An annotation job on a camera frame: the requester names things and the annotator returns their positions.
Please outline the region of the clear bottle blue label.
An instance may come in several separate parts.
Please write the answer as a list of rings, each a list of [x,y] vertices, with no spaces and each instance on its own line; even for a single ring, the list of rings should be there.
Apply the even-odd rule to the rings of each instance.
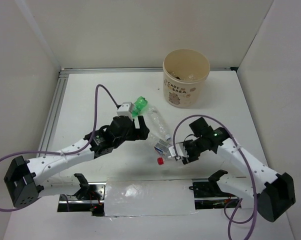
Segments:
[[[148,134],[147,142],[150,145],[150,147],[157,152],[159,156],[162,156],[164,158],[171,157],[170,147],[172,145],[170,143],[162,140],[158,136],[153,135],[151,133]]]

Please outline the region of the large red label bottle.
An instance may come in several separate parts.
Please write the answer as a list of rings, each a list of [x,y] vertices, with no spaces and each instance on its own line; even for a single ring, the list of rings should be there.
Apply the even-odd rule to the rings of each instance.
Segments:
[[[174,156],[171,156],[170,153],[166,153],[165,155],[160,155],[157,158],[158,165],[172,165],[175,164],[176,166],[183,166],[181,160],[177,160]]]

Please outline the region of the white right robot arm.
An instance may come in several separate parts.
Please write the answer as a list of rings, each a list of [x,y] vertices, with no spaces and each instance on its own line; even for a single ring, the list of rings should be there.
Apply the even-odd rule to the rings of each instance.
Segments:
[[[247,179],[219,170],[209,177],[209,192],[214,196],[231,193],[256,201],[257,212],[267,221],[275,222],[296,202],[294,180],[288,173],[269,168],[241,147],[224,127],[213,129],[203,117],[189,124],[195,140],[182,144],[182,162],[197,161],[201,153],[212,151],[236,167]]]

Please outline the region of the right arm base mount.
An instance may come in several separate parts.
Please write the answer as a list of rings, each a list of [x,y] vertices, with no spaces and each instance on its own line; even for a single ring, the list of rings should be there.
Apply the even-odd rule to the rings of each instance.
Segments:
[[[213,185],[207,180],[193,180],[188,187],[193,192],[194,206],[196,210],[235,208],[239,198],[231,193],[214,190]]]

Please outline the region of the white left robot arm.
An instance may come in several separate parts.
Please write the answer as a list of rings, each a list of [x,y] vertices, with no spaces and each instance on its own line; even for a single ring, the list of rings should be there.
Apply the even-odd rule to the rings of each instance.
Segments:
[[[111,124],[87,134],[80,141],[56,155],[45,154],[25,160],[14,158],[4,182],[15,208],[24,208],[44,196],[65,194],[78,200],[93,191],[81,173],[61,177],[58,174],[75,165],[110,154],[125,141],[146,140],[150,133],[143,116],[138,116],[139,127],[127,116],[116,116]]]

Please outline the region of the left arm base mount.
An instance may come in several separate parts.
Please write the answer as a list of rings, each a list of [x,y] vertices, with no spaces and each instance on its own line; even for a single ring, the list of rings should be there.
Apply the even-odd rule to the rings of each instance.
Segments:
[[[86,196],[61,194],[58,200],[58,213],[91,213],[95,217],[104,217],[106,182],[89,182]]]

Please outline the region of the green plastic bottle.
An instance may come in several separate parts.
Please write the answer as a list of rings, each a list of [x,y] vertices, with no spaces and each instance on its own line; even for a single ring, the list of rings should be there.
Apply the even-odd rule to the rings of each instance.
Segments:
[[[138,116],[141,116],[144,111],[146,110],[147,106],[149,105],[149,102],[146,100],[145,97],[140,96],[137,98],[135,103],[133,104],[133,110],[132,110],[132,117],[136,118]]]

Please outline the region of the long clear plastic bottle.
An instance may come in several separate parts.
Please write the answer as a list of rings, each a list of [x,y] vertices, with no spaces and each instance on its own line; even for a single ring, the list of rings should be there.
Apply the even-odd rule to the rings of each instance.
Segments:
[[[155,106],[148,104],[143,116],[145,117],[145,121],[150,127],[150,131],[152,133],[156,134],[159,138],[165,140],[166,142],[170,142],[172,140],[171,131],[159,110]]]

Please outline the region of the small red label bottle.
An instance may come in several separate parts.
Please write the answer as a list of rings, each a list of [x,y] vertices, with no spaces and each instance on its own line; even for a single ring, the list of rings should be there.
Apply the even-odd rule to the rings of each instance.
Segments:
[[[176,73],[176,72],[174,72],[174,71],[171,71],[171,72],[169,72],[169,74],[173,77],[173,78],[175,78],[175,79],[178,79],[178,80],[181,80],[181,81],[186,81],[186,82],[190,82],[190,81],[196,81],[197,80],[197,78],[196,78],[196,76],[194,75],[194,74],[189,74],[189,75],[181,75],[181,74],[179,74],[179,73]]]

